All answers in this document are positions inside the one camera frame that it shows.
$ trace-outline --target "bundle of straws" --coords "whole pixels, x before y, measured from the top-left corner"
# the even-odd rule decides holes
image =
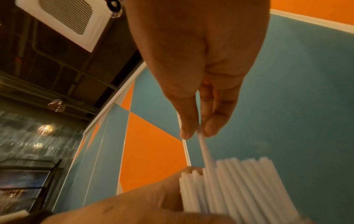
[[[214,161],[199,128],[205,168],[183,173],[180,189],[186,212],[228,214],[237,224],[307,224],[293,205],[271,160]]]

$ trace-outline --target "ceiling air conditioning unit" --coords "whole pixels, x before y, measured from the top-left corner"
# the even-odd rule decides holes
[[[92,52],[120,0],[16,0],[16,5],[85,50]]]

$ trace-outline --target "vent grille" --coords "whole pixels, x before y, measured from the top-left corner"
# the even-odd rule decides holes
[[[84,0],[39,0],[44,11],[79,35],[83,35],[92,15],[91,6]]]

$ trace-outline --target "human hand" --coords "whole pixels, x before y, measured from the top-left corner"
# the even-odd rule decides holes
[[[180,137],[204,135],[230,119],[243,78],[266,35],[270,0],[126,0],[134,40],[164,95],[180,115]]]
[[[186,167],[157,183],[51,216],[42,224],[235,224],[227,216],[182,212],[179,178],[181,173],[195,169],[202,172],[200,168]]]

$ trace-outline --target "dark ceiling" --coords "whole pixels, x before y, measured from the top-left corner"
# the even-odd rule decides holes
[[[141,62],[127,19],[111,19],[92,53],[0,0],[0,97],[88,123]]]

